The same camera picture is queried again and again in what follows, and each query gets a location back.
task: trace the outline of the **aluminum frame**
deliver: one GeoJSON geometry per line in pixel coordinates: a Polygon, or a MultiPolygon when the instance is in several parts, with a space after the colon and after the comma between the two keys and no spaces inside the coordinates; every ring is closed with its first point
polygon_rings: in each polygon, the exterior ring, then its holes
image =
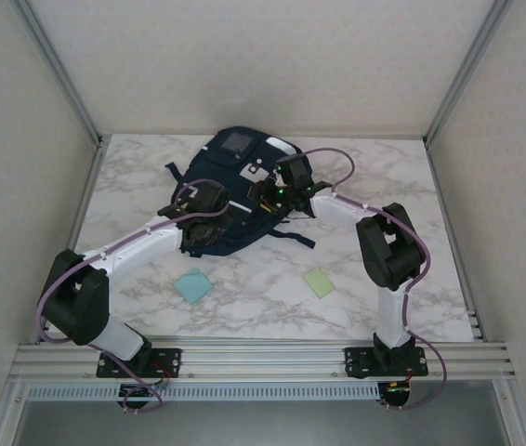
{"type": "Polygon", "coordinates": [[[23,21],[23,24],[28,30],[33,41],[36,43],[36,47],[46,61],[46,65],[52,72],[55,81],[57,81],[57,84],[59,85],[64,97],[71,105],[75,116],[79,120],[85,132],[94,142],[94,146],[97,148],[99,146],[101,136],[94,125],[89,112],[85,108],[84,102],[79,97],[75,86],[71,82],[69,74],[67,74],[65,67],[60,61],[59,55],[50,43],[50,40],[48,39],[48,36],[46,35],[40,20],[36,16],[35,12],[33,12],[32,5],[30,5],[28,0],[10,0],[10,2],[23,21]]]}
{"type": "Polygon", "coordinates": [[[4,385],[0,396],[0,446],[13,444],[29,391],[26,383],[4,385]]]}
{"type": "Polygon", "coordinates": [[[526,446],[526,404],[517,380],[494,380],[494,393],[511,446],[526,446]]]}
{"type": "Polygon", "coordinates": [[[424,137],[425,144],[427,149],[432,146],[432,143],[439,136],[439,133],[447,123],[449,116],[459,98],[463,94],[467,83],[471,79],[472,74],[478,68],[478,65],[488,48],[488,45],[494,38],[496,30],[498,30],[499,25],[503,21],[508,9],[510,8],[513,0],[494,0],[493,4],[486,14],[484,21],[482,22],[476,37],[474,37],[473,42],[469,46],[461,65],[457,69],[457,73],[447,92],[445,93],[444,98],[437,109],[434,117],[430,121],[426,135],[424,137]]]}
{"type": "Polygon", "coordinates": [[[476,301],[475,294],[469,281],[466,264],[461,255],[459,241],[457,241],[457,236],[455,235],[453,221],[451,219],[451,215],[449,214],[449,208],[447,206],[444,194],[442,193],[441,182],[434,166],[432,154],[430,151],[427,151],[427,159],[428,166],[430,167],[430,174],[432,175],[432,180],[434,182],[435,191],[437,192],[437,198],[439,199],[439,204],[441,206],[442,219],[445,224],[445,229],[447,230],[447,236],[449,237],[449,244],[451,245],[453,260],[457,269],[457,277],[459,278],[459,284],[461,285],[462,295],[466,301],[467,314],[470,317],[475,317],[477,320],[477,323],[472,323],[472,330],[474,326],[478,326],[481,331],[481,338],[486,341],[491,340],[491,330],[489,328],[488,321],[485,321],[481,317],[482,312],[480,311],[480,304],[476,301]]]}
{"type": "MultiPolygon", "coordinates": [[[[372,341],[269,341],[256,339],[162,338],[155,348],[181,348],[179,383],[224,382],[349,382],[344,348],[371,347],[372,341]]],[[[441,365],[426,346],[428,369],[422,381],[440,381],[441,365]]],[[[450,380],[514,379],[504,343],[441,343],[450,380]]],[[[130,378],[96,377],[99,353],[75,345],[20,346],[7,382],[132,383],[130,378]]],[[[366,381],[397,380],[397,377],[366,381]]]]}
{"type": "Polygon", "coordinates": [[[105,137],[99,143],[97,150],[94,153],[94,158],[92,159],[92,164],[89,166],[89,171],[87,172],[87,178],[85,179],[84,189],[75,209],[75,216],[73,218],[73,224],[67,237],[67,247],[74,249],[77,241],[79,240],[79,234],[81,233],[81,228],[84,225],[85,214],[87,213],[87,208],[91,202],[92,195],[94,193],[94,188],[98,181],[99,171],[104,162],[104,156],[106,155],[106,150],[110,145],[111,137],[105,137]]]}

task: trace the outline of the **green square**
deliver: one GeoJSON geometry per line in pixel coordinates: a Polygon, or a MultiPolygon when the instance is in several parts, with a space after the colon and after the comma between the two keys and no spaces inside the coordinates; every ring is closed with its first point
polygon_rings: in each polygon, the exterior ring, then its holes
{"type": "Polygon", "coordinates": [[[320,268],[315,268],[302,277],[320,299],[335,290],[334,285],[320,268]]]}

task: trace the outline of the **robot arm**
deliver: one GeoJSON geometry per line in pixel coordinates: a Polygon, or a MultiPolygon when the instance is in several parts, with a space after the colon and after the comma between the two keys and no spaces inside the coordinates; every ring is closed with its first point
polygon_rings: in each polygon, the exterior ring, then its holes
{"type": "Polygon", "coordinates": [[[69,249],[61,252],[40,299],[42,316],[75,344],[108,351],[123,361],[132,361],[133,368],[140,371],[150,356],[151,343],[110,316],[110,289],[183,243],[214,243],[223,228],[232,224],[228,199],[228,191],[221,185],[206,182],[187,202],[168,205],[145,226],[113,243],[82,255],[69,249]],[[64,282],[46,296],[63,277],[64,282]]]}
{"type": "MultiPolygon", "coordinates": [[[[375,213],[339,200],[333,194],[316,195],[310,200],[310,205],[314,216],[319,220],[326,221],[345,230],[359,230],[359,238],[360,231],[364,232],[365,228],[374,225],[373,217],[376,216],[375,213]],[[366,220],[364,225],[359,225],[365,218],[369,218],[369,220],[366,220]]],[[[364,257],[364,253],[366,253],[366,257],[368,257],[370,250],[368,247],[364,248],[361,241],[362,256],[364,257]]],[[[371,273],[369,275],[371,275],[371,279],[375,280],[372,271],[377,270],[377,267],[373,267],[372,260],[365,258],[364,265],[367,271],[370,268],[371,273]]],[[[377,285],[379,320],[376,336],[388,348],[400,347],[410,340],[410,335],[403,327],[401,314],[403,290],[408,282],[409,280],[403,284],[398,284],[395,291],[385,287],[386,282],[382,282],[383,286],[377,285]]]]}

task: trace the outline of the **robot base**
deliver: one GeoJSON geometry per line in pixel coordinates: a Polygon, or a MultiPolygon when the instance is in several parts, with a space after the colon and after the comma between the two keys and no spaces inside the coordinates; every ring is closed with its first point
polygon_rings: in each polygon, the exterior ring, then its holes
{"type": "Polygon", "coordinates": [[[369,376],[406,377],[427,376],[427,359],[424,349],[415,347],[415,339],[397,348],[388,348],[374,336],[374,347],[345,348],[346,374],[350,378],[369,376]]]}
{"type": "MultiPolygon", "coordinates": [[[[178,378],[181,353],[180,348],[152,348],[149,352],[149,358],[145,361],[145,366],[134,367],[132,361],[126,362],[126,365],[141,378],[161,378],[163,371],[168,372],[170,378],[178,378]]],[[[125,371],[121,370],[113,360],[103,353],[99,355],[96,376],[98,378],[129,377],[125,371]]]]}

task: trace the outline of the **black mounting plate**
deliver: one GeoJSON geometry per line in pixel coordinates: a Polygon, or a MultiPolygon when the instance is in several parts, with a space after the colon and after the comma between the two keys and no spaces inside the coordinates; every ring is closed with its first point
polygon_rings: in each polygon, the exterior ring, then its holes
{"type": "MultiPolygon", "coordinates": [[[[344,348],[344,353],[346,355],[346,374],[350,378],[363,379],[369,376],[408,376],[405,365],[394,368],[389,372],[383,370],[375,359],[374,347],[344,348]]],[[[404,362],[412,369],[413,376],[428,376],[427,359],[424,356],[423,348],[411,348],[404,362]]]]}
{"type": "MultiPolygon", "coordinates": [[[[171,378],[178,378],[180,370],[180,348],[152,348],[147,365],[138,376],[141,378],[161,378],[162,370],[170,373],[171,378]]],[[[104,353],[99,355],[98,378],[127,378],[129,375],[104,353]]]]}

